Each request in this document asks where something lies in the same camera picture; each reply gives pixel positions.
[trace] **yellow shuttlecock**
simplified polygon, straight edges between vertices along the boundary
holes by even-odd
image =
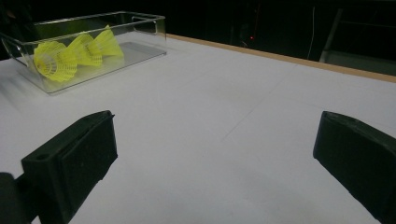
[[[88,48],[92,41],[92,36],[88,34],[79,35],[65,52],[69,56],[74,55],[78,64],[99,66],[102,64],[102,53],[98,48]]]
[[[35,49],[37,71],[53,81],[67,81],[77,72],[76,57],[65,53],[66,45],[57,41],[41,43]]]
[[[119,42],[117,42],[116,37],[114,37],[108,25],[106,29],[91,42],[88,49],[99,49],[102,55],[123,56]]]

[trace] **white table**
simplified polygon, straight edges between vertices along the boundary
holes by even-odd
[[[323,110],[396,136],[396,83],[179,39],[53,96],[0,62],[0,171],[110,110],[119,157],[70,223],[379,223],[312,152]]]

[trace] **container rim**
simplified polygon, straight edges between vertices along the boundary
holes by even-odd
[[[158,21],[158,20],[164,20],[165,19],[165,16],[121,10],[121,11],[92,14],[92,15],[88,15],[88,16],[71,17],[71,18],[52,20],[52,21],[38,21],[38,22],[34,22],[33,25],[50,24],[50,23],[56,23],[56,22],[62,22],[62,21],[81,20],[81,19],[88,19],[88,18],[94,18],[94,17],[100,17],[100,16],[116,15],[116,14],[121,14],[121,13],[129,13],[129,14],[133,14],[133,15],[136,15],[136,16],[142,16],[142,17],[148,17],[148,18],[144,18],[144,19],[146,19],[144,21],[127,22],[127,23],[120,24],[120,25],[114,25],[114,26],[111,26],[111,28],[117,28],[117,27],[122,27],[122,26],[125,26],[125,25],[131,25],[131,24],[137,25],[137,24],[148,22],[148,21]],[[35,40],[35,41],[26,41],[26,42],[20,41],[19,39],[13,38],[12,36],[9,36],[9,35],[5,35],[3,33],[0,33],[0,36],[2,36],[3,38],[7,39],[8,41],[12,41],[12,42],[18,43],[20,45],[32,45],[32,44],[39,44],[39,43],[42,43],[44,41],[54,41],[54,40],[63,39],[63,38],[67,38],[67,37],[73,37],[73,36],[76,36],[76,35],[80,35],[81,33],[88,34],[88,33],[93,33],[93,32],[102,32],[102,31],[104,31],[106,29],[107,28],[105,27],[105,28],[101,28],[101,29],[95,29],[95,30],[79,32],[79,33],[73,33],[71,35],[60,35],[60,36],[56,36],[56,37],[52,37],[52,38],[40,39],[40,40]]]

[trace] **dark background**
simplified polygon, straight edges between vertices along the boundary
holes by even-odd
[[[396,61],[395,1],[26,0],[26,3],[33,21],[118,10],[163,15],[168,34],[312,61],[319,60],[334,17],[341,8],[342,19],[332,49]],[[1,59],[6,58],[2,49]]]

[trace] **clear plastic container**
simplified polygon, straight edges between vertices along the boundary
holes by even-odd
[[[46,93],[166,54],[164,16],[120,11],[38,22],[29,30],[21,38],[0,37],[18,73]]]

